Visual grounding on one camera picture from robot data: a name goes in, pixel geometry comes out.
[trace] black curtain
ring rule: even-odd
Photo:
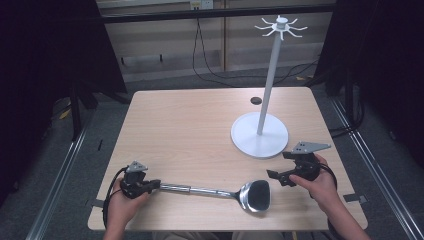
[[[337,1],[315,76],[329,95],[347,73],[361,96],[424,167],[421,1]]]
[[[61,23],[99,15],[94,0],[0,3],[0,205],[31,166],[53,104],[73,82],[126,92],[105,26]]]

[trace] metal ladle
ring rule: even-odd
[[[269,183],[265,180],[248,182],[243,185],[238,192],[228,192],[218,189],[198,188],[166,183],[161,183],[160,189],[171,192],[184,192],[234,198],[240,203],[240,206],[243,209],[251,212],[266,211],[268,210],[271,202],[271,191],[269,189]]]

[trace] floor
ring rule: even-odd
[[[266,68],[261,68],[260,64],[263,63],[257,69],[220,73],[219,56],[213,52],[208,53],[208,56],[211,56],[208,64],[217,74],[255,73],[266,76],[267,73]],[[155,56],[124,59],[121,69],[130,94],[139,89],[222,87],[214,85],[214,82],[199,81],[192,69],[191,55],[163,57],[163,62],[160,62],[159,56],[156,60]],[[196,59],[203,59],[203,55],[196,55]],[[207,67],[200,65],[199,73],[208,71]],[[277,71],[282,76],[286,73],[287,68]],[[307,79],[311,75],[313,69],[297,76]],[[202,77],[213,78],[214,75],[204,74]],[[301,81],[304,80],[293,77],[282,84],[301,85]],[[250,78],[227,82],[257,84]],[[340,127],[343,116],[338,114],[338,110],[341,109],[343,113],[343,106],[337,103],[343,101],[343,98],[329,99],[323,85],[312,89],[327,126]],[[10,195],[0,209],[1,239],[102,237],[102,232],[89,230],[86,221],[91,209],[90,201],[97,195],[98,185],[128,107],[101,95],[97,98],[100,104],[96,110],[82,112],[84,125],[88,127],[81,142],[69,141],[72,138],[70,116],[62,120],[58,119],[58,115],[52,116],[52,127],[39,151],[38,161],[33,163],[20,183],[20,191]],[[52,112],[57,113],[66,104],[68,99],[59,101]],[[424,191],[424,170],[414,163],[401,143],[390,137],[384,120],[371,107],[366,106],[364,121],[358,131],[335,138],[334,142],[355,191],[367,199],[362,204],[369,220],[367,232],[374,239],[424,239],[421,232],[424,226],[424,202],[421,197]],[[78,154],[70,156],[71,149],[77,149]],[[58,173],[63,169],[69,171],[60,176]],[[56,185],[57,182],[62,182],[63,185],[60,187]],[[50,196],[56,198],[56,201],[49,202],[52,199]],[[40,218],[40,213],[45,209],[43,206],[50,206],[52,211]],[[306,240],[326,239],[320,233],[314,233],[314,238],[310,233],[298,233],[298,236],[298,239]],[[150,239],[150,234],[128,233],[126,239]]]

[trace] cable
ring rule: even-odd
[[[202,76],[200,76],[200,75],[199,75],[199,73],[197,73],[196,68],[195,68],[195,66],[194,66],[194,55],[195,55],[195,53],[196,53],[196,48],[197,48],[197,36],[199,35],[199,33],[200,33],[200,39],[201,39],[201,41],[202,41],[203,56],[204,56],[204,58],[205,58],[206,66],[207,66],[208,70],[209,70],[209,71],[213,74],[212,70],[209,68],[209,65],[208,65],[208,63],[207,63],[207,61],[206,61],[205,46],[204,46],[204,44],[203,44],[203,36],[202,36],[202,30],[201,30],[201,28],[200,28],[200,22],[199,22],[199,19],[197,19],[197,31],[196,31],[196,38],[194,39],[194,49],[193,49],[192,62],[191,62],[191,63],[192,63],[192,67],[193,67],[193,71],[194,71],[194,73],[195,73],[195,74],[196,74],[196,75],[197,75],[200,79],[202,79],[203,81],[219,83],[219,84],[222,84],[222,85],[225,85],[225,86],[229,86],[229,87],[236,88],[236,86],[233,86],[233,85],[230,85],[230,84],[227,84],[227,83],[223,83],[223,82],[219,82],[219,81],[215,81],[215,80],[210,80],[210,79],[205,79],[205,78],[203,78]]]
[[[330,167],[328,167],[327,165],[323,164],[323,163],[319,163],[319,167],[325,171],[327,171],[331,177],[333,177],[334,180],[334,185],[336,186],[336,190],[337,190],[337,178],[336,175],[334,174],[333,170],[331,170]]]
[[[274,82],[274,83],[273,83],[273,85],[275,85],[275,84],[277,84],[277,83],[280,83],[280,82],[284,81],[284,80],[285,80],[286,78],[288,78],[288,77],[292,77],[292,76],[298,75],[298,74],[300,74],[300,73],[302,73],[302,72],[306,71],[308,68],[310,68],[311,66],[315,65],[315,64],[316,64],[316,62],[318,62],[318,60],[319,60],[319,59],[317,59],[317,60],[313,61],[312,63],[299,64],[299,65],[296,65],[296,66],[292,67],[292,68],[290,69],[290,71],[287,73],[287,75],[286,75],[286,76],[284,76],[282,79],[280,79],[280,80],[278,80],[278,81]],[[290,75],[290,73],[291,73],[291,71],[293,71],[293,69],[295,69],[296,67],[299,67],[299,66],[303,66],[303,65],[307,65],[307,66],[306,66],[306,68],[304,68],[302,71],[300,71],[300,72],[298,72],[298,73],[295,73],[295,74],[293,74],[293,75]]]
[[[312,86],[326,82],[328,79],[331,78],[331,75],[334,74],[334,72],[339,70],[341,67],[342,67],[341,64],[333,64],[330,67],[330,69],[325,70],[323,73],[321,73],[321,75],[318,75],[318,76],[315,75],[314,78],[312,78],[309,82],[305,83],[304,86],[311,88]]]
[[[330,237],[330,235],[328,235],[328,233],[326,232],[321,232],[322,235],[324,235],[325,238],[327,238],[328,240],[331,240],[332,238]]]
[[[334,129],[329,129],[330,132],[339,132],[335,135],[332,135],[331,138],[337,138],[340,136],[343,136],[345,134],[348,134],[356,129],[359,128],[359,126],[362,124],[363,120],[364,120],[364,115],[365,115],[365,106],[364,106],[364,102],[362,100],[361,97],[359,97],[358,103],[357,103],[357,112],[356,112],[356,116],[357,119],[354,120],[354,122],[347,126],[347,127],[340,127],[340,128],[334,128]]]
[[[124,172],[127,169],[127,167],[121,168],[115,175],[115,177],[113,177],[112,182],[110,183],[109,189],[107,190],[106,193],[106,198],[105,201],[103,202],[103,224],[105,225],[105,228],[107,228],[107,215],[108,215],[108,208],[109,208],[109,202],[111,197],[119,192],[120,190],[110,194],[110,192],[112,191],[113,185],[115,184],[116,179],[118,178],[119,174],[121,174],[122,172]]]
[[[52,114],[52,117],[56,117],[56,115],[58,115],[59,113],[64,113],[66,111],[68,111],[69,109],[71,109],[71,103],[68,103],[68,105],[66,105],[65,107],[61,108],[60,110],[56,111],[55,113]]]
[[[250,77],[251,77],[251,78],[266,78],[266,77],[267,77],[267,76],[255,76],[255,75],[239,75],[239,76],[233,76],[233,77],[231,77],[231,76],[222,76],[222,75],[218,75],[218,74],[214,73],[214,72],[211,70],[211,68],[209,67],[209,64],[208,64],[208,61],[207,61],[207,58],[206,58],[206,51],[205,51],[205,44],[204,44],[204,41],[203,41],[202,29],[201,29],[201,27],[200,27],[200,21],[199,21],[199,19],[197,19],[197,31],[196,31],[196,37],[195,37],[194,49],[193,49],[193,55],[192,55],[192,67],[193,67],[193,71],[195,72],[195,74],[196,74],[196,75],[197,75],[200,79],[202,79],[202,80],[204,80],[204,81],[210,81],[210,82],[215,82],[215,83],[223,84],[223,85],[226,85],[226,86],[229,86],[229,87],[238,88],[237,86],[234,86],[234,85],[231,85],[231,84],[228,84],[228,83],[223,83],[223,82],[216,81],[216,80],[205,79],[205,78],[203,78],[202,76],[200,76],[200,75],[197,73],[197,71],[196,71],[196,69],[195,69],[195,66],[194,66],[194,55],[195,55],[195,52],[196,52],[196,48],[197,48],[197,38],[198,38],[198,36],[199,36],[199,35],[200,35],[200,40],[201,40],[201,43],[202,43],[203,58],[204,58],[204,61],[205,61],[206,67],[207,67],[208,71],[209,71],[212,75],[214,75],[215,77],[222,78],[222,79],[237,79],[237,78],[242,78],[242,77],[244,77],[244,78],[250,78]],[[307,70],[308,68],[310,68],[311,66],[316,65],[316,63],[318,62],[318,60],[319,60],[319,59],[317,59],[317,60],[313,61],[312,63],[304,63],[304,64],[299,64],[299,65],[296,65],[296,66],[292,67],[292,68],[289,70],[289,72],[288,72],[285,76],[276,76],[276,78],[282,78],[282,79],[280,79],[279,81],[274,82],[274,84],[280,83],[280,82],[284,81],[284,80],[285,80],[286,78],[288,78],[288,77],[296,76],[296,75],[298,75],[298,74],[300,74],[300,73],[302,73],[302,72],[306,71],[306,70]],[[295,68],[300,67],[300,66],[304,66],[304,65],[307,65],[307,67],[306,67],[306,68],[304,68],[303,70],[301,70],[300,72],[297,72],[297,73],[294,73],[294,74],[291,74],[291,75],[290,75],[290,73],[291,73],[291,72],[292,72]]]

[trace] human hand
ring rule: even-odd
[[[327,161],[323,157],[318,154],[315,154],[315,157],[320,163],[328,166]],[[321,169],[320,174],[314,181],[308,181],[297,175],[290,175],[289,178],[292,182],[308,190],[324,212],[326,212],[328,207],[333,206],[334,203],[340,202],[333,177],[323,169]]]
[[[127,198],[121,192],[121,181],[122,178],[118,178],[113,185],[104,239],[122,238],[127,223],[135,216],[138,209],[149,199],[149,194],[147,192],[134,199]]]

